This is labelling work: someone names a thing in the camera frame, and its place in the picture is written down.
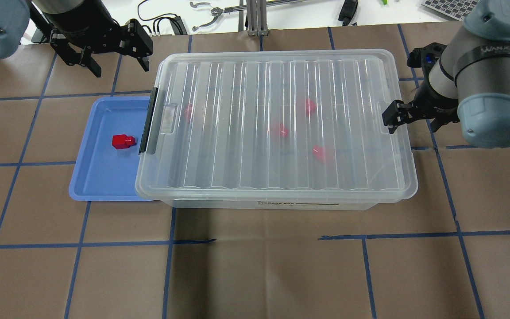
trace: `metal tongs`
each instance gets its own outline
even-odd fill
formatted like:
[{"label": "metal tongs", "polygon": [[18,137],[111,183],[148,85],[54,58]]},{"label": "metal tongs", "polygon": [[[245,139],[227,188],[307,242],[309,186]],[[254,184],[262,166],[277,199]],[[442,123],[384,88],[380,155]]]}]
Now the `metal tongs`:
[{"label": "metal tongs", "polygon": [[[278,6],[279,4],[290,4],[292,2],[302,2],[302,1],[306,1],[306,0],[275,0],[275,1],[268,1],[267,6],[272,7],[272,6]],[[202,24],[200,26],[192,27],[192,31],[194,31],[194,32],[198,31],[199,28],[204,28],[204,27],[211,26],[212,24],[215,24],[215,22],[218,20],[218,18],[224,13],[241,12],[241,11],[247,10],[247,4],[222,9],[222,8],[218,8],[218,7],[214,8],[209,2],[198,2],[195,4],[194,2],[190,1],[190,6],[192,8],[197,8],[198,6],[209,6],[210,8],[212,8],[211,12],[212,12],[212,16],[214,17],[214,19],[212,19],[208,23]]]}]

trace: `plastic lid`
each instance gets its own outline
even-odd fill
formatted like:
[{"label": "plastic lid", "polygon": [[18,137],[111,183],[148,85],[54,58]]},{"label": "plastic lid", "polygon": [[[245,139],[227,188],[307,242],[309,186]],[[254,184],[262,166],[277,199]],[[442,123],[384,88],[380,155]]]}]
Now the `plastic lid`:
[{"label": "plastic lid", "polygon": [[480,0],[464,27],[481,38],[510,41],[510,0]]},{"label": "plastic lid", "polygon": [[162,62],[143,198],[398,202],[417,190],[388,51],[173,54]]},{"label": "plastic lid", "polygon": [[510,147],[510,95],[482,93],[458,107],[464,139],[480,148]]}]

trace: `box handle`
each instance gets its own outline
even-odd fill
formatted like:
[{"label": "box handle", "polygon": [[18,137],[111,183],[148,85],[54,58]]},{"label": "box handle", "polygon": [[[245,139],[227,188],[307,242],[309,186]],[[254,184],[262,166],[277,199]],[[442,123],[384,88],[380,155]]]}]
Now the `box handle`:
[{"label": "box handle", "polygon": [[149,105],[147,108],[147,118],[145,119],[143,135],[141,136],[141,144],[139,146],[139,154],[147,151],[149,133],[151,132],[152,113],[155,110],[157,95],[158,95],[158,88],[153,87],[151,90],[151,97],[149,98]]}]

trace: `grid line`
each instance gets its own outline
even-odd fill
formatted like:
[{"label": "grid line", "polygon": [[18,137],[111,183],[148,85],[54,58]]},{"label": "grid line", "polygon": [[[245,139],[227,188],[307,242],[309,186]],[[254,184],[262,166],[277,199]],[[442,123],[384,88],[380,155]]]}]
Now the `grid line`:
[{"label": "grid line", "polygon": [[192,52],[192,35],[188,36],[188,49],[186,50],[187,53]]},{"label": "grid line", "polygon": [[119,55],[119,58],[117,59],[117,67],[115,70],[115,76],[113,77],[113,84],[112,84],[112,91],[109,94],[110,97],[113,97],[113,94],[115,93],[115,87],[117,85],[117,78],[119,77],[119,69],[121,67],[121,57],[122,55]]},{"label": "grid line", "polygon": [[[143,89],[140,91],[122,91],[115,92],[115,95],[120,94],[141,94],[150,93],[150,89]],[[75,93],[75,94],[62,94],[62,95],[45,95],[42,99],[60,99],[62,97],[99,97],[111,95],[111,92],[96,92],[96,93]],[[18,101],[18,100],[36,100],[41,97],[0,97],[0,101]]]},{"label": "grid line", "polygon": [[448,145],[446,146],[446,149],[470,149],[470,148],[477,148],[473,145]]},{"label": "grid line", "polygon": [[80,262],[81,245],[84,242],[85,227],[88,224],[89,208],[91,207],[91,205],[92,205],[92,202],[88,201],[85,206],[84,220],[81,223],[80,239],[78,240],[78,244],[77,244],[76,259],[74,259],[72,277],[70,278],[70,286],[68,288],[68,297],[66,299],[66,307],[64,309],[64,319],[68,319],[68,315],[70,314],[70,305],[72,302],[72,294],[74,292],[74,285],[76,283],[77,267]]},{"label": "grid line", "polygon": [[330,46],[332,47],[332,50],[336,49],[336,46],[334,45],[334,36],[332,36],[332,28],[328,27],[328,37],[330,37]]},{"label": "grid line", "polygon": [[76,161],[66,162],[31,162],[31,163],[0,163],[0,167],[8,166],[52,166],[52,165],[74,165]]},{"label": "grid line", "polygon": [[12,179],[11,185],[9,186],[9,191],[8,191],[7,197],[5,199],[5,204],[4,204],[4,207],[2,209],[1,216],[0,216],[0,231],[1,231],[2,224],[4,222],[4,218],[5,218],[5,214],[7,212],[7,208],[9,206],[9,201],[11,199],[11,195],[13,193],[13,188],[14,188],[15,183],[17,181],[17,176],[19,175],[19,169],[21,168],[20,164],[23,162],[23,158],[25,157],[25,153],[27,151],[27,146],[28,146],[29,141],[31,139],[31,134],[33,133],[33,127],[35,126],[37,115],[39,114],[39,109],[41,107],[41,103],[43,102],[44,93],[46,91],[46,87],[48,86],[48,82],[50,80],[50,74],[51,74],[52,69],[54,67],[54,63],[56,62],[56,57],[57,57],[57,53],[54,54],[54,56],[52,58],[52,62],[50,63],[50,67],[49,67],[48,73],[46,75],[46,79],[45,79],[44,85],[42,86],[42,91],[41,91],[41,94],[40,94],[40,97],[39,97],[39,102],[37,103],[37,107],[35,109],[35,114],[33,115],[33,119],[31,121],[31,126],[29,127],[29,131],[27,133],[27,137],[26,137],[25,143],[23,145],[23,150],[21,151],[21,156],[19,158],[19,163],[17,165],[17,168],[15,169],[15,173],[13,175],[13,179]]},{"label": "grid line", "polygon": [[[216,238],[210,240],[174,240],[174,245],[200,245],[209,244],[216,241]],[[88,247],[126,247],[126,246],[168,246],[170,240],[150,240],[150,241],[112,241],[112,242],[84,242],[83,248]],[[0,245],[0,249],[40,249],[40,248],[76,248],[78,244],[71,243],[51,243],[51,244],[5,244]]]},{"label": "grid line", "polygon": [[[406,44],[405,34],[402,32],[402,27],[401,27],[400,23],[397,24],[397,28],[398,28],[399,34],[401,35],[402,44],[405,47],[405,54],[408,57],[410,51],[409,51],[409,47]],[[418,84],[419,78],[417,77],[417,72],[414,70],[413,67],[410,68],[410,71],[411,71],[411,73],[413,73],[413,81],[414,81],[415,85],[417,85],[417,88],[418,88],[420,85]]]},{"label": "grid line", "polygon": [[168,309],[168,287],[170,282],[170,267],[172,266],[172,248],[174,242],[174,225],[176,224],[176,208],[172,208],[172,216],[170,218],[170,236],[168,244],[168,256],[166,257],[166,270],[164,273],[164,293],[162,295],[162,319],[166,319],[166,311]]},{"label": "grid line", "polygon": [[369,292],[371,317],[373,319],[377,319],[377,310],[375,308],[375,298],[373,295],[373,283],[371,281],[371,269],[369,267],[369,256],[367,254],[367,243],[365,238],[362,238],[362,250],[363,250],[363,266],[365,267],[365,275],[367,280],[367,291]]},{"label": "grid line", "polygon": [[[406,44],[405,34],[402,32],[402,27],[401,27],[400,24],[397,24],[397,27],[398,27],[398,30],[399,30],[399,34],[401,35],[401,40],[402,40],[403,48],[405,49],[405,54],[407,54],[407,56],[408,56],[410,51],[409,51],[409,48],[408,48],[408,46]],[[418,83],[418,80],[417,80],[417,73],[416,73],[416,71],[412,67],[410,68],[410,70],[413,73],[413,78],[415,80],[414,83],[415,83],[416,87],[418,88],[419,87],[419,83]],[[469,277],[469,281],[470,281],[470,285],[471,285],[471,291],[473,292],[473,296],[474,296],[474,299],[475,299],[475,306],[477,307],[477,311],[479,313],[480,319],[484,319],[485,315],[483,313],[483,307],[481,305],[481,301],[479,299],[479,292],[478,292],[477,286],[475,284],[475,279],[473,277],[473,271],[471,269],[471,264],[470,264],[470,261],[469,261],[468,251],[467,251],[466,246],[465,246],[464,237],[462,235],[462,230],[461,230],[460,222],[456,218],[456,208],[455,208],[455,205],[454,205],[454,201],[452,199],[452,193],[450,192],[450,186],[448,184],[448,180],[447,180],[447,177],[446,177],[446,172],[444,170],[444,164],[442,162],[442,159],[441,159],[441,156],[440,156],[440,152],[438,151],[438,144],[437,144],[436,138],[434,136],[434,133],[431,130],[430,122],[428,120],[426,120],[426,125],[427,125],[427,127],[429,129],[429,132],[430,132],[430,138],[432,139],[432,142],[433,142],[434,151],[435,151],[435,154],[436,154],[436,157],[437,157],[437,161],[438,161],[438,166],[440,168],[440,174],[442,176],[442,181],[444,183],[444,188],[446,190],[446,196],[448,197],[448,203],[450,205],[450,210],[452,211],[452,217],[454,218],[454,223],[456,225],[456,233],[457,233],[458,240],[460,242],[460,248],[461,248],[461,251],[462,251],[462,256],[464,257],[464,262],[465,262],[466,270],[467,270],[467,276]]]},{"label": "grid line", "polygon": [[[510,230],[477,230],[472,232],[461,232],[462,236],[509,236]],[[334,235],[321,236],[317,240],[361,240],[361,239],[399,239],[399,238],[435,238],[435,237],[457,237],[457,232],[444,233],[399,233],[399,234],[356,234],[356,235]],[[210,240],[173,240],[173,245],[198,245],[209,244],[216,241]],[[114,242],[84,242],[82,247],[119,247],[119,246],[164,246],[169,245],[170,240],[157,241],[114,241]],[[77,243],[51,243],[51,244],[5,244],[0,249],[33,249],[33,248],[76,248]]]}]

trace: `red object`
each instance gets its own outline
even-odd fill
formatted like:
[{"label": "red object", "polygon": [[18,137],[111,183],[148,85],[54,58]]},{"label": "red object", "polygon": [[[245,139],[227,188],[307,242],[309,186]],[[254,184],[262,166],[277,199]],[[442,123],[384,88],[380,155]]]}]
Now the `red object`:
[{"label": "red object", "polygon": [[312,154],[314,158],[316,158],[320,163],[326,163],[326,151],[323,147],[319,147],[318,145],[314,145],[312,148]]},{"label": "red object", "polygon": [[287,129],[283,123],[279,124],[279,135],[281,135],[281,137],[289,136],[289,129]]},{"label": "red object", "polygon": [[114,135],[112,138],[112,147],[116,149],[125,149],[135,145],[135,137],[125,134]]},{"label": "red object", "polygon": [[190,120],[192,119],[192,113],[194,111],[194,108],[192,107],[192,103],[188,103],[186,106],[186,109],[184,109],[184,117],[186,117],[186,122],[190,123]]},{"label": "red object", "polygon": [[312,113],[314,113],[317,109],[316,103],[310,99],[306,99],[306,115],[310,116]]}]

